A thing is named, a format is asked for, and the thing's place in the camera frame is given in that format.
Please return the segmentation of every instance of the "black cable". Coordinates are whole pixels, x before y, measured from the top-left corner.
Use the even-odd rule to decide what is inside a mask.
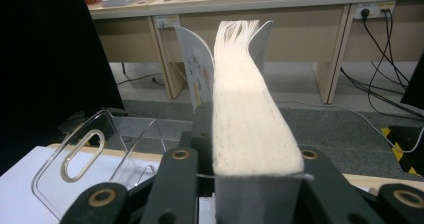
[[[372,66],[373,66],[375,69],[377,69],[377,67],[375,66],[374,62],[371,62],[371,64],[372,64]],[[393,82],[393,83],[395,83],[395,84],[397,84],[397,85],[399,85],[399,86],[401,86],[401,85],[402,85],[401,83],[399,83],[399,82],[397,82],[397,81],[395,81],[395,80],[391,79],[390,77],[388,77],[388,76],[384,75],[384,73],[382,73],[380,70],[378,70],[378,73],[380,73],[380,75],[382,75],[382,76],[383,76],[384,78],[386,78],[387,80],[389,80],[389,81],[391,81],[391,82]]]
[[[391,105],[393,105],[393,106],[395,106],[395,107],[397,107],[397,108],[399,108],[399,109],[401,109],[401,110],[404,110],[404,111],[406,111],[406,112],[408,112],[408,113],[410,113],[410,114],[413,114],[413,115],[415,115],[415,116],[418,116],[418,117],[420,117],[420,120],[421,120],[421,118],[423,118],[423,116],[422,116],[420,113],[414,112],[414,111],[409,110],[409,109],[407,109],[407,108],[405,108],[405,107],[403,107],[403,106],[401,106],[401,105],[399,105],[399,104],[397,104],[397,103],[394,103],[394,102],[392,102],[392,101],[388,100],[387,98],[385,98],[385,97],[381,96],[380,94],[378,94],[378,93],[376,93],[376,92],[374,92],[374,91],[372,91],[372,90],[371,90],[371,87],[373,87],[373,86],[372,86],[372,82],[373,82],[373,80],[374,80],[374,78],[375,78],[375,76],[376,76],[377,72],[379,71],[380,65],[381,65],[381,63],[382,63],[382,61],[383,61],[384,59],[386,59],[386,60],[387,60],[387,61],[388,61],[388,62],[389,62],[392,66],[393,66],[393,68],[394,68],[394,70],[395,70],[395,72],[396,72],[396,75],[397,75],[397,77],[398,77],[398,80],[399,80],[399,82],[400,82],[400,85],[401,85],[402,87],[404,87],[404,86],[403,86],[402,82],[400,81],[400,77],[399,77],[399,75],[398,75],[398,74],[401,74],[401,75],[402,75],[402,77],[403,77],[403,78],[405,78],[405,80],[407,80],[407,78],[406,78],[406,77],[405,77],[405,76],[404,76],[404,75],[403,75],[403,74],[399,71],[399,69],[397,69],[397,67],[394,65],[393,55],[391,54],[391,43],[390,43],[390,38],[391,38],[391,35],[392,35],[392,31],[393,31],[393,17],[392,17],[392,15],[391,15],[390,10],[389,10],[389,13],[390,13],[390,17],[391,17],[391,25],[390,25],[390,28],[389,28],[389,24],[388,24],[388,20],[387,20],[386,11],[384,12],[385,17],[386,17],[386,19],[385,19],[385,20],[386,20],[386,35],[387,35],[387,42],[386,42],[386,46],[385,46],[385,48],[384,48],[384,51],[382,51],[382,50],[381,50],[381,48],[380,48],[380,45],[377,43],[377,41],[375,40],[374,36],[371,34],[371,32],[369,31],[369,29],[368,29],[368,27],[367,27],[367,25],[366,25],[366,20],[367,20],[368,15],[369,15],[369,10],[364,9],[364,10],[362,10],[362,12],[361,12],[361,15],[362,15],[362,22],[363,22],[363,24],[364,24],[365,30],[368,32],[368,34],[370,35],[371,39],[374,41],[375,45],[377,46],[377,48],[379,49],[380,53],[382,54],[382,57],[381,57],[381,59],[380,59],[380,61],[379,61],[379,64],[377,65],[377,67],[374,65],[374,63],[373,63],[373,62],[371,62],[371,63],[373,64],[373,66],[374,66],[374,68],[375,68],[376,70],[375,70],[375,72],[374,72],[374,74],[373,74],[373,76],[372,76],[372,78],[371,78],[370,83],[369,83],[368,85],[361,85],[361,84],[359,84],[359,83],[358,83],[358,81],[354,80],[353,78],[348,77],[348,75],[347,75],[346,73],[344,73],[344,71],[342,71],[342,72],[343,72],[343,74],[344,74],[344,75],[345,75],[345,76],[349,79],[349,81],[351,81],[351,82],[352,82],[352,84],[354,84],[354,85],[355,85],[356,87],[358,87],[360,90],[367,92],[368,101],[369,101],[369,103],[370,103],[371,107],[372,107],[372,108],[373,108],[376,112],[378,112],[378,113],[380,113],[380,114],[383,114],[383,115],[388,115],[388,116],[404,117],[404,116],[397,116],[397,115],[387,114],[387,113],[383,113],[383,112],[378,111],[378,110],[374,107],[374,105],[372,104],[370,95],[373,95],[374,97],[376,97],[376,98],[378,98],[378,99],[380,99],[380,100],[382,100],[382,101],[385,101],[386,103],[389,103],[389,104],[391,104]],[[390,58],[386,55],[386,51],[387,51],[387,49],[389,49],[389,52],[390,52],[390,53],[389,53],[389,54],[390,54]]]
[[[156,83],[156,84],[158,84],[159,86],[165,86],[165,83],[160,83],[160,82],[158,82],[157,80],[156,80],[156,78],[152,78],[152,82],[154,82],[154,83]]]
[[[356,79],[354,79],[354,78],[352,78],[352,77],[350,77],[348,74],[346,74],[346,72],[343,70],[343,67],[341,68],[341,72],[343,73],[343,75],[345,75],[346,76],[346,78],[348,78],[348,79],[350,79],[350,81],[352,82],[355,82],[356,84],[359,84],[359,85],[362,85],[362,86],[367,86],[368,84],[366,84],[366,83],[363,83],[363,82],[360,82],[360,81],[358,81],[358,80],[356,80]],[[403,92],[400,92],[400,91],[395,91],[395,90],[392,90],[392,89],[387,89],[387,88],[383,88],[383,87],[379,87],[379,86],[374,86],[374,85],[372,85],[371,86],[372,88],[374,88],[374,89],[378,89],[378,90],[382,90],[382,91],[386,91],[386,92],[391,92],[391,93],[395,93],[395,94],[399,94],[399,95],[403,95]]]
[[[346,78],[355,86],[355,87],[357,87],[358,89],[360,89],[361,91],[364,91],[364,92],[366,92],[366,93],[370,93],[370,94],[372,94],[374,97],[376,97],[377,99],[379,99],[379,100],[381,100],[381,101],[384,101],[384,102],[386,102],[386,103],[388,103],[388,104],[390,104],[390,105],[393,105],[394,107],[397,107],[397,108],[399,108],[399,109],[401,109],[401,110],[403,110],[403,111],[405,111],[405,112],[408,112],[408,113],[410,113],[410,114],[412,114],[412,115],[414,115],[414,116],[418,116],[419,118],[414,118],[414,117],[408,117],[408,116],[399,116],[399,115],[393,115],[393,114],[387,114],[387,113],[383,113],[383,112],[380,112],[380,111],[378,111],[378,110],[376,110],[376,108],[373,106],[373,105],[371,105],[371,107],[377,112],[377,113],[380,113],[380,114],[383,114],[383,115],[386,115],[386,116],[392,116],[392,117],[402,117],[402,118],[408,118],[408,119],[414,119],[414,120],[423,120],[423,116],[421,115],[421,114],[419,114],[419,113],[417,113],[417,112],[414,112],[414,111],[412,111],[412,110],[409,110],[409,109],[407,109],[407,108],[405,108],[405,107],[403,107],[403,106],[401,106],[401,105],[399,105],[399,104],[397,104],[397,103],[395,103],[395,102],[393,102],[393,101],[391,101],[391,100],[389,100],[389,99],[387,99],[387,98],[385,98],[385,97],[383,97],[382,95],[380,95],[380,94],[378,94],[378,93],[376,93],[376,92],[374,92],[374,91],[372,91],[372,90],[368,90],[368,88],[367,88],[367,85],[368,84],[365,84],[365,85],[362,85],[362,84],[360,84],[360,82],[359,81],[357,81],[357,80],[355,80],[354,78],[352,78],[352,77],[350,77],[343,69],[341,69],[341,72],[342,72],[342,74],[343,75],[345,75],[346,76]]]
[[[388,24],[388,20],[387,20],[388,19],[387,12],[390,13],[390,32],[389,32],[389,24]],[[400,85],[403,87],[404,90],[406,90],[406,86],[402,83],[402,80],[400,79],[399,74],[401,74],[403,76],[403,78],[405,78],[406,82],[409,83],[408,78],[406,78],[402,74],[402,72],[398,68],[396,68],[395,62],[394,62],[394,59],[393,59],[393,54],[392,54],[392,43],[390,41],[391,40],[391,37],[392,37],[392,31],[393,31],[393,16],[392,16],[392,12],[390,10],[387,10],[387,11],[383,11],[383,13],[384,13],[385,21],[386,21],[387,44],[389,46],[390,59],[392,60],[392,63],[393,63],[392,66],[393,66],[393,69],[395,70],[396,77],[398,78]]]
[[[393,68],[395,68],[395,70],[397,71],[397,73],[400,73],[402,75],[402,77],[405,78],[405,80],[408,80],[408,78],[406,78],[402,74],[402,72],[400,72],[400,70],[395,66],[395,64],[393,63],[393,61],[389,57],[387,57],[385,51],[383,52],[383,50],[381,50],[380,45],[375,40],[374,36],[371,34],[370,30],[368,29],[368,26],[366,25],[366,18],[363,19],[362,23],[364,24],[365,30],[367,31],[368,35],[371,37],[371,39],[374,41],[374,44],[377,46],[378,50],[380,51],[380,53],[383,55],[383,58],[386,58],[386,60],[393,66]]]
[[[122,83],[129,82],[129,81],[141,80],[141,79],[144,79],[146,77],[151,77],[151,76],[159,75],[159,74],[162,74],[162,73],[158,72],[158,73],[153,73],[153,74],[150,74],[150,75],[142,76],[142,77],[139,77],[139,78],[136,78],[136,79],[128,79],[128,80],[125,80],[125,81],[122,81],[122,82],[118,82],[118,83],[116,83],[116,85],[121,85]]]

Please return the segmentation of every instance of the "yellow and black tape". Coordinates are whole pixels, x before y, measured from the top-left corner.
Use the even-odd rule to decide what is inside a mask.
[[[383,135],[394,145],[391,146],[392,152],[401,166],[402,170],[404,172],[407,172],[409,174],[414,174],[421,176],[417,171],[415,170],[415,167],[413,165],[413,162],[410,160],[410,156],[408,153],[403,153],[402,151],[405,151],[402,149],[401,145],[399,144],[396,135],[393,134],[390,128],[381,128],[381,131],[383,132]]]

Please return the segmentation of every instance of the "power cord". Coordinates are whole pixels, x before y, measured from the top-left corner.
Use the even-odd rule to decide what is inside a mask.
[[[368,35],[371,37],[371,39],[373,40],[373,42],[374,42],[374,44],[377,46],[377,48],[378,48],[378,50],[380,51],[380,53],[382,54],[382,59],[384,59],[384,58],[386,58],[386,60],[392,65],[392,67],[394,68],[394,70],[395,70],[395,73],[396,73],[396,76],[398,77],[398,79],[399,79],[399,83],[401,83],[400,85],[402,85],[403,87],[405,87],[403,84],[402,84],[402,82],[400,81],[400,78],[399,78],[399,76],[398,76],[398,74],[400,74],[408,83],[409,83],[409,81],[408,81],[408,78],[406,78],[405,77],[405,75],[403,75],[402,74],[402,72],[396,67],[396,65],[394,64],[394,61],[393,61],[393,59],[392,58],[389,58],[389,57],[387,57],[387,55],[386,55],[386,50],[387,50],[387,48],[389,47],[389,42],[390,42],[390,37],[391,37],[391,32],[392,32],[392,28],[393,28],[393,16],[391,15],[391,12],[390,12],[390,10],[384,10],[383,11],[385,14],[386,14],[386,12],[389,12],[390,13],[390,19],[391,19],[391,30],[390,30],[390,32],[389,31],[386,31],[387,32],[387,36],[388,36],[388,41],[387,41],[387,43],[386,43],[386,47],[385,47],[385,49],[384,49],[384,51],[383,50],[381,50],[381,47],[380,47],[380,45],[378,44],[378,42],[375,40],[375,38],[374,38],[374,36],[372,35],[372,33],[370,32],[370,30],[368,29],[368,26],[367,26],[367,24],[366,24],[366,21],[367,21],[367,19],[368,19],[368,16],[369,16],[369,10],[368,9],[363,9],[362,11],[361,11],[361,16],[362,16],[362,23],[364,24],[364,28],[365,28],[365,30],[367,31],[367,33],[368,33]],[[389,29],[388,28],[388,22],[387,22],[387,16],[386,16],[386,29]]]
[[[343,106],[333,105],[333,104],[332,105],[318,105],[318,104],[305,103],[305,102],[300,102],[300,101],[280,101],[280,102],[276,102],[276,103],[298,103],[298,104],[307,105],[307,106],[326,107],[326,108],[337,107],[337,108],[347,110],[349,112],[352,112],[352,113],[360,116],[362,119],[364,119],[368,123],[368,125],[371,126],[371,128],[374,131],[376,131],[380,136],[382,136],[392,146],[392,148],[396,149],[397,151],[399,151],[401,153],[412,153],[412,152],[414,152],[417,149],[417,147],[419,146],[419,144],[421,142],[421,138],[422,138],[423,133],[424,133],[424,127],[423,127],[423,128],[421,128],[420,134],[418,135],[418,140],[415,143],[414,147],[411,150],[404,151],[404,150],[399,149],[397,146],[395,146],[395,144],[393,144],[386,136],[384,136],[383,133],[381,133],[364,115],[362,115],[361,113],[359,113],[357,111],[351,110],[351,109],[343,107]]]
[[[116,83],[116,85],[121,85],[122,83],[125,83],[125,82],[137,81],[137,80],[144,79],[146,77],[151,77],[151,76],[160,75],[160,74],[162,74],[162,73],[158,72],[158,73],[153,73],[153,74],[150,74],[150,75],[145,75],[145,76],[142,76],[142,77],[139,77],[139,78],[136,78],[136,79],[128,79],[128,80],[125,80],[125,81],[122,81],[122,82],[118,82],[118,83]]]
[[[406,111],[406,112],[408,112],[408,113],[410,113],[410,114],[413,114],[413,115],[415,115],[415,116],[418,116],[418,117],[420,117],[420,118],[422,118],[422,115],[420,114],[420,113],[417,113],[417,112],[414,112],[414,111],[412,111],[412,110],[409,110],[408,108],[405,108],[405,107],[403,107],[403,106],[401,106],[401,105],[399,105],[399,104],[397,104],[397,103],[394,103],[394,102],[392,102],[392,101],[390,101],[390,100],[388,100],[387,98],[385,98],[385,97],[383,97],[382,95],[380,95],[380,94],[378,94],[378,93],[376,93],[376,92],[374,92],[374,91],[372,91],[371,90],[371,88],[375,88],[373,85],[372,85],[372,83],[373,83],[373,81],[374,81],[374,78],[375,78],[375,76],[376,76],[376,74],[379,72],[379,73],[381,73],[381,71],[379,71],[379,68],[380,68],[380,65],[381,65],[381,63],[382,63],[382,61],[384,60],[384,58],[386,58],[386,60],[392,65],[392,67],[394,68],[394,71],[395,71],[395,73],[396,73],[396,76],[397,76],[397,79],[398,79],[398,81],[399,82],[396,82],[396,81],[394,81],[394,80],[391,80],[390,78],[388,78],[389,80],[391,80],[391,81],[393,81],[394,83],[396,83],[396,84],[399,84],[400,86],[402,86],[402,88],[404,89],[404,90],[406,90],[406,86],[402,83],[402,81],[401,81],[401,79],[400,79],[400,76],[399,76],[399,74],[408,82],[408,84],[409,84],[409,80],[405,77],[405,75],[403,75],[402,74],[402,72],[400,72],[400,70],[395,66],[395,64],[394,64],[394,61],[393,61],[393,55],[392,55],[392,50],[391,50],[391,42],[390,42],[390,38],[391,38],[391,35],[392,35],[392,31],[393,31],[393,17],[392,17],[392,13],[391,13],[391,11],[390,10],[382,10],[382,12],[384,13],[384,16],[385,16],[385,21],[386,21],[386,35],[387,35],[387,42],[386,42],[386,46],[385,46],[385,48],[384,48],[384,51],[380,48],[380,45],[378,44],[378,42],[375,40],[375,38],[374,38],[374,36],[371,34],[371,32],[369,31],[369,29],[368,29],[368,27],[367,27],[367,25],[366,25],[366,21],[367,21],[367,19],[368,19],[368,16],[369,16],[369,14],[370,14],[370,11],[368,10],[368,9],[363,9],[362,11],[361,11],[361,16],[362,16],[362,22],[363,22],[363,24],[364,24],[364,27],[365,27],[365,30],[367,31],[367,33],[370,35],[370,37],[371,37],[371,39],[374,41],[374,43],[376,44],[376,46],[377,46],[377,48],[379,49],[379,51],[380,51],[380,53],[382,54],[382,57],[381,57],[381,59],[380,59],[380,61],[379,61],[379,63],[378,63],[378,65],[377,66],[375,66],[375,64],[373,63],[373,62],[371,62],[372,63],[372,65],[374,66],[374,68],[375,68],[375,72],[374,72],[374,74],[373,74],[373,76],[372,76],[372,78],[371,78],[371,80],[370,80],[370,83],[368,84],[368,85],[366,85],[366,84],[364,84],[364,83],[360,83],[360,82],[358,82],[358,81],[356,81],[356,80],[354,80],[353,78],[351,78],[350,76],[348,76],[345,72],[344,72],[344,70],[342,69],[342,73],[348,78],[348,80],[350,81],[350,82],[352,82],[352,84],[354,84],[356,87],[358,87],[359,89],[361,89],[361,90],[363,90],[363,91],[365,91],[365,92],[367,92],[367,95],[368,95],[368,102],[370,103],[370,105],[371,105],[371,107],[376,111],[376,112],[378,112],[378,113],[380,113],[380,114],[384,114],[384,115],[388,115],[388,116],[395,116],[395,117],[402,117],[402,116],[396,116],[396,115],[391,115],[391,114],[387,114],[387,113],[383,113],[383,112],[380,112],[380,111],[378,111],[375,107],[374,107],[374,105],[372,104],[372,102],[371,102],[371,97],[370,97],[370,95],[373,95],[374,97],[376,97],[376,98],[378,98],[378,99],[380,99],[380,100],[382,100],[382,101],[385,101],[386,103],[388,103],[388,104],[391,104],[391,105],[393,105],[393,106],[395,106],[395,107],[397,107],[397,108],[399,108],[399,109],[401,109],[401,110],[404,110],[404,111]],[[389,25],[389,23],[388,23],[388,16],[387,16],[387,13],[389,13],[390,14],[390,25]],[[386,51],[387,50],[389,50],[389,56],[390,56],[390,58],[386,55]]]
[[[406,108],[406,107],[403,107],[403,106],[401,106],[401,105],[399,105],[399,104],[397,104],[397,103],[395,103],[395,102],[393,102],[393,101],[391,101],[391,100],[389,100],[389,99],[387,99],[387,98],[385,98],[384,96],[382,96],[382,95],[380,95],[380,94],[378,94],[378,93],[376,93],[376,92],[374,92],[374,91],[372,91],[372,90],[370,90],[370,88],[369,88],[369,86],[368,86],[368,84],[365,84],[365,83],[361,83],[361,82],[359,82],[359,81],[357,81],[357,80],[355,80],[354,78],[352,78],[352,77],[350,77],[344,70],[343,70],[343,68],[341,69],[341,72],[342,72],[342,74],[355,86],[355,87],[357,87],[358,89],[360,89],[360,90],[362,90],[362,91],[364,91],[364,92],[367,92],[367,93],[370,93],[371,95],[373,95],[374,97],[376,97],[376,98],[378,98],[378,99],[380,99],[381,101],[384,101],[384,102],[386,102],[386,103],[388,103],[388,104],[390,104],[390,105],[392,105],[392,106],[394,106],[394,107],[397,107],[397,108],[399,108],[399,109],[401,109],[401,110],[403,110],[403,111],[405,111],[405,112],[408,112],[408,113],[410,113],[410,114],[412,114],[412,115],[414,115],[414,116],[418,116],[419,118],[415,118],[415,117],[409,117],[409,116],[399,116],[399,115],[393,115],[393,114],[388,114],[388,113],[383,113],[383,112],[380,112],[379,110],[377,110],[373,105],[372,105],[372,103],[370,103],[371,104],[371,107],[374,109],[374,111],[376,111],[376,112],[378,112],[378,113],[380,113],[380,114],[383,114],[383,115],[386,115],[386,116],[392,116],[392,117],[400,117],[400,118],[408,118],[408,119],[413,119],[413,120],[422,120],[423,119],[423,116],[421,115],[421,114],[419,114],[419,113],[417,113],[417,112],[414,112],[414,111],[412,111],[412,110],[410,110],[410,109],[408,109],[408,108]]]

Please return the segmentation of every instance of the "screw hole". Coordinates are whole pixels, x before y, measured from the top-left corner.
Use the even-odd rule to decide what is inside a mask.
[[[188,151],[184,150],[177,150],[174,153],[172,153],[172,158],[177,160],[183,160],[190,156],[190,153]]]
[[[303,150],[302,155],[306,159],[315,160],[318,158],[318,154],[311,150]]]

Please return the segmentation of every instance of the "cable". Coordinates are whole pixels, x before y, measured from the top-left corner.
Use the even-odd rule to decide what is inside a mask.
[[[384,112],[380,112],[380,111],[378,111],[372,104],[371,104],[371,107],[374,109],[374,111],[376,111],[376,112],[378,112],[378,113],[380,113],[380,114],[383,114],[383,115],[386,115],[386,116],[392,116],[392,117],[401,117],[401,118],[408,118],[408,119],[413,119],[413,120],[422,120],[422,118],[423,118],[423,116],[421,115],[421,114],[419,114],[419,113],[417,113],[417,112],[414,112],[414,111],[412,111],[412,110],[409,110],[408,108],[405,108],[405,107],[403,107],[403,106],[401,106],[401,105],[399,105],[399,104],[397,104],[397,103],[395,103],[395,102],[393,102],[393,101],[391,101],[391,100],[389,100],[389,99],[387,99],[387,98],[385,98],[385,97],[383,97],[382,95],[380,95],[380,94],[378,94],[378,93],[376,93],[376,92],[374,92],[374,91],[372,91],[372,90],[369,90],[367,87],[365,87],[365,86],[367,86],[367,84],[364,84],[364,85],[362,85],[362,84],[360,84],[357,80],[355,80],[355,79],[353,79],[352,77],[350,77],[349,75],[347,75],[346,74],[346,72],[343,70],[343,69],[341,69],[341,72],[343,73],[343,75],[345,75],[346,76],[346,78],[355,86],[355,87],[357,87],[358,89],[360,89],[360,90],[362,90],[362,91],[364,91],[364,92],[369,92],[370,94],[372,94],[374,97],[376,97],[376,98],[378,98],[378,99],[380,99],[381,101],[384,101],[384,102],[386,102],[386,103],[388,103],[388,104],[390,104],[390,105],[392,105],[392,106],[394,106],[394,107],[397,107],[397,108],[399,108],[399,109],[401,109],[401,110],[403,110],[403,111],[405,111],[405,112],[408,112],[408,113],[410,113],[410,114],[412,114],[412,115],[414,115],[414,116],[418,116],[419,117],[419,119],[418,118],[414,118],[414,117],[408,117],[408,116],[399,116],[399,115],[393,115],[393,114],[387,114],[387,113],[384,113]]]
[[[156,80],[156,78],[152,78],[152,82],[154,82],[154,83],[156,83],[156,84],[158,84],[159,86],[165,86],[165,83],[160,83],[160,82],[158,82],[157,80]]]
[[[356,84],[358,84],[358,85],[368,85],[368,84],[365,84],[365,83],[363,83],[363,82],[360,82],[360,81],[358,81],[358,80],[356,80],[356,79],[354,79],[354,78],[352,78],[352,77],[350,77],[348,74],[346,74],[346,72],[343,70],[343,67],[340,69],[341,70],[341,72],[343,73],[343,75],[345,75],[346,76],[346,78],[347,79],[349,79],[349,81],[351,81],[351,82],[355,82]],[[395,94],[399,94],[399,95],[403,95],[403,92],[400,92],[400,91],[395,91],[395,90],[391,90],[391,89],[387,89],[387,88],[383,88],[383,87],[379,87],[379,86],[371,86],[372,88],[375,88],[375,89],[379,89],[379,90],[382,90],[382,91],[387,91],[387,92],[391,92],[391,93],[395,93]]]
[[[116,85],[121,85],[122,83],[129,82],[129,81],[141,80],[141,79],[144,79],[146,77],[151,77],[151,76],[159,75],[159,74],[162,74],[162,73],[158,72],[158,73],[153,73],[153,74],[150,74],[150,75],[145,75],[145,76],[142,76],[142,77],[139,77],[139,78],[136,78],[136,79],[128,79],[128,80],[125,80],[125,81],[122,81],[122,82],[118,82],[118,83],[116,83]]]
[[[389,22],[388,22],[388,17],[387,17],[387,12],[390,14],[390,25],[389,25]],[[374,65],[374,63],[373,62],[371,62],[372,63],[372,65],[374,66],[374,68],[375,68],[375,72],[374,72],[374,74],[373,74],[373,76],[372,76],[372,78],[371,78],[371,80],[370,80],[370,83],[367,85],[367,88],[365,88],[365,85],[364,85],[364,83],[360,83],[360,82],[358,82],[358,81],[356,81],[356,80],[354,80],[353,78],[351,78],[351,77],[349,77],[343,70],[342,70],[342,73],[348,78],[348,80],[350,81],[350,82],[352,82],[352,84],[354,84],[356,87],[358,87],[359,89],[361,89],[361,90],[363,90],[363,91],[365,91],[365,92],[367,92],[367,97],[368,97],[368,102],[369,102],[369,104],[370,104],[370,106],[376,111],[376,112],[378,112],[378,113],[380,113],[380,114],[383,114],[383,115],[388,115],[388,116],[394,116],[394,117],[402,117],[402,116],[397,116],[397,115],[392,115],[392,114],[387,114],[387,113],[383,113],[383,112],[380,112],[380,111],[378,111],[377,110],[377,108],[375,108],[375,106],[372,104],[372,102],[371,102],[371,97],[370,97],[370,95],[373,95],[374,97],[376,97],[376,98],[378,98],[378,99],[380,99],[380,100],[382,100],[382,101],[384,101],[384,102],[386,102],[386,103],[388,103],[388,104],[391,104],[391,105],[393,105],[393,106],[395,106],[395,107],[397,107],[397,108],[399,108],[399,109],[401,109],[401,110],[404,110],[404,111],[406,111],[406,112],[408,112],[408,113],[410,113],[410,114],[413,114],[413,115],[415,115],[415,116],[418,116],[418,117],[420,117],[420,118],[422,118],[422,115],[420,114],[420,113],[417,113],[417,112],[414,112],[414,111],[412,111],[412,110],[409,110],[408,108],[405,108],[405,107],[403,107],[403,106],[401,106],[401,105],[399,105],[399,104],[397,104],[397,103],[394,103],[394,102],[392,102],[392,101],[390,101],[390,100],[388,100],[387,98],[385,98],[385,97],[383,97],[383,96],[381,96],[380,94],[378,94],[378,93],[376,93],[376,92],[374,92],[374,91],[372,91],[371,90],[371,88],[372,87],[374,87],[373,85],[372,85],[372,83],[373,83],[373,81],[374,81],[374,78],[375,78],[375,76],[376,76],[376,74],[377,74],[377,72],[380,72],[379,71],[379,68],[380,68],[380,65],[381,65],[381,63],[382,63],[382,61],[384,60],[384,58],[386,58],[387,59],[387,61],[392,65],[392,67],[394,68],[394,71],[395,71],[395,73],[396,73],[396,76],[397,76],[397,79],[398,79],[398,81],[399,81],[399,83],[397,83],[397,82],[395,82],[395,83],[397,83],[397,84],[399,84],[399,85],[401,85],[402,87],[403,87],[403,89],[404,90],[406,90],[406,87],[405,87],[405,85],[402,83],[402,81],[401,81],[401,79],[400,79],[400,77],[399,77],[399,74],[403,77],[403,78],[405,78],[405,80],[408,82],[408,84],[409,84],[409,81],[408,81],[408,79],[402,74],[402,72],[400,72],[400,70],[394,65],[394,61],[393,61],[393,55],[392,55],[392,50],[391,50],[391,42],[390,42],[390,38],[391,38],[391,36],[392,36],[392,31],[393,31],[393,17],[392,17],[392,13],[391,13],[391,11],[390,10],[383,10],[383,13],[384,13],[384,15],[385,15],[385,22],[386,22],[386,35],[387,35],[387,42],[386,42],[386,45],[385,45],[385,48],[384,48],[384,51],[382,51],[381,50],[381,48],[380,48],[380,45],[377,43],[377,41],[375,40],[375,38],[374,38],[374,36],[371,34],[371,32],[369,31],[369,29],[368,29],[368,27],[367,27],[367,25],[366,25],[366,21],[367,21],[367,19],[368,19],[368,15],[369,15],[369,10],[368,9],[364,9],[364,10],[362,10],[361,11],[361,15],[362,15],[362,22],[363,22],[363,24],[364,24],[364,27],[365,27],[365,30],[367,31],[367,33],[369,34],[369,36],[371,37],[371,39],[374,41],[374,43],[375,43],[375,45],[377,46],[377,48],[379,49],[379,51],[380,51],[380,53],[382,54],[382,57],[381,57],[381,59],[380,59],[380,61],[379,61],[379,63],[378,63],[378,65],[377,66],[375,66]],[[390,55],[390,58],[386,55],[386,51],[387,50],[389,50],[389,55]]]
[[[376,131],[380,136],[382,136],[391,146],[392,148],[396,149],[397,151],[401,152],[401,153],[412,153],[414,152],[417,147],[419,146],[420,142],[421,142],[421,138],[423,136],[424,133],[424,127],[421,129],[420,134],[418,135],[418,140],[415,143],[414,147],[411,150],[408,151],[404,151],[402,149],[399,149],[397,146],[395,146],[389,139],[387,139],[386,136],[383,135],[383,133],[381,133],[364,115],[362,115],[361,113],[351,110],[349,108],[346,107],[342,107],[342,106],[338,106],[338,105],[318,105],[318,104],[311,104],[311,103],[305,103],[305,102],[300,102],[300,101],[280,101],[278,103],[298,103],[298,104],[303,104],[303,105],[308,105],[308,106],[316,106],[316,107],[337,107],[337,108],[341,108],[347,111],[350,111],[358,116],[360,116],[362,119],[364,119],[370,126],[371,128]]]
[[[377,46],[377,48],[380,51],[380,53],[383,55],[383,58],[386,58],[386,60],[393,66],[393,68],[395,69],[396,73],[401,74],[401,76],[409,83],[408,78],[406,78],[405,75],[403,75],[402,72],[395,66],[395,64],[393,63],[393,60],[391,60],[389,57],[387,57],[386,51],[383,52],[383,50],[381,50],[380,45],[378,44],[378,42],[375,40],[374,36],[371,34],[370,30],[368,29],[368,26],[366,24],[366,19],[367,18],[363,18],[362,19],[362,23],[364,24],[365,30],[367,31],[368,35],[373,40],[374,44]]]

